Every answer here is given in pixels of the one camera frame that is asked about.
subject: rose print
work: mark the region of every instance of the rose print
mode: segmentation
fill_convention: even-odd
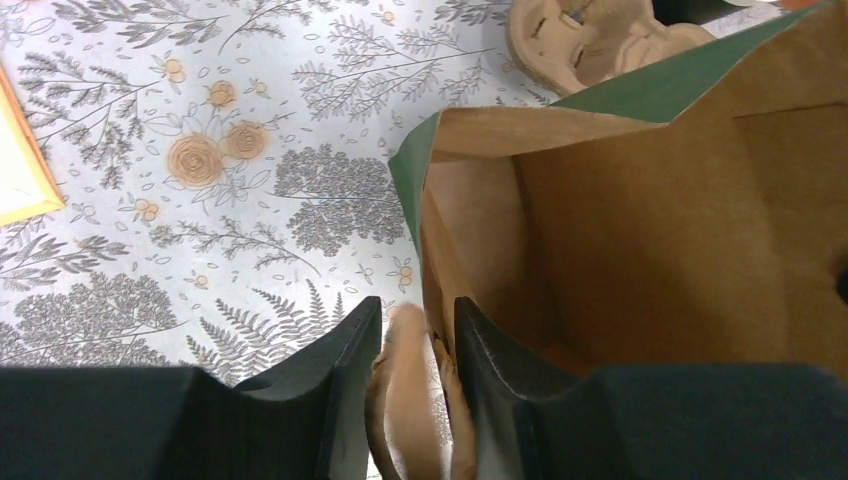
[[[223,170],[223,154],[215,142],[194,134],[177,140],[168,152],[168,171],[187,187],[215,183]]]
[[[268,132],[261,125],[243,122],[227,133],[227,153],[235,158],[251,160],[259,156],[268,143]]]
[[[226,108],[236,101],[236,89],[226,80],[218,80],[208,90],[208,102],[215,107]]]

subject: patterned surface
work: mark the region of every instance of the patterned surface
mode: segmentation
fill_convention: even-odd
[[[420,301],[385,163],[439,108],[555,100],[509,60],[509,3],[0,5],[3,67],[68,203],[0,229],[0,364],[234,384],[365,295],[386,318]]]

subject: brown paper bag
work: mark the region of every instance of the brown paper bag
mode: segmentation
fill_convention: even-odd
[[[390,168],[449,352],[468,296],[579,375],[801,361],[848,379],[847,16],[821,2],[549,108],[411,132]]]

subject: orange flower print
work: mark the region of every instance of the orange flower print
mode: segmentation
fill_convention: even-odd
[[[226,80],[218,80],[209,90],[209,103],[215,107],[226,108],[236,101],[236,89]]]
[[[394,27],[395,26],[395,20],[396,20],[394,12],[386,10],[385,8],[383,8],[382,5],[380,5],[379,10],[380,10],[379,12],[372,13],[371,16],[379,18],[380,21],[383,22],[384,25]]]
[[[168,171],[186,187],[215,183],[224,168],[222,161],[215,142],[199,134],[177,140],[168,151]]]
[[[183,83],[185,81],[185,71],[183,64],[174,58],[165,61],[165,76],[169,82]]]
[[[207,278],[206,275],[198,275],[194,278],[195,287],[201,290],[207,290],[209,288],[207,285],[209,285],[209,278]]]
[[[201,275],[194,270],[191,271],[191,276],[184,278],[184,282],[190,283],[195,286],[195,288],[199,288],[201,290],[209,290],[209,277],[206,275]]]
[[[241,160],[258,157],[267,143],[268,132],[258,123],[242,122],[227,132],[227,154]]]
[[[248,93],[255,93],[256,95],[259,95],[260,97],[262,97],[264,99],[267,99],[267,100],[271,99],[271,96],[268,95],[268,84],[266,84],[265,82],[259,81],[258,78],[251,78],[250,79],[250,88],[245,90],[243,93],[245,95],[247,95]]]
[[[398,290],[403,293],[406,293],[406,287],[412,285],[412,274],[415,273],[412,270],[412,267],[409,266],[409,263],[412,259],[407,258],[401,263],[400,259],[394,257],[395,267],[397,270],[391,271],[386,274],[388,277],[398,277]]]
[[[139,198],[135,202],[135,209],[139,218],[145,222],[156,220],[156,214],[159,213],[159,205],[150,203],[149,201]]]

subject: black object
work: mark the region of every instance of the black object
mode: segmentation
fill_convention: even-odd
[[[694,23],[703,25],[742,10],[724,0],[653,0],[654,18],[663,25]]]
[[[848,270],[844,270],[836,277],[836,294],[848,305]]]
[[[230,389],[198,368],[0,369],[2,479],[365,478],[380,299]]]
[[[578,380],[456,301],[486,480],[848,478],[848,389],[803,365],[605,367]]]

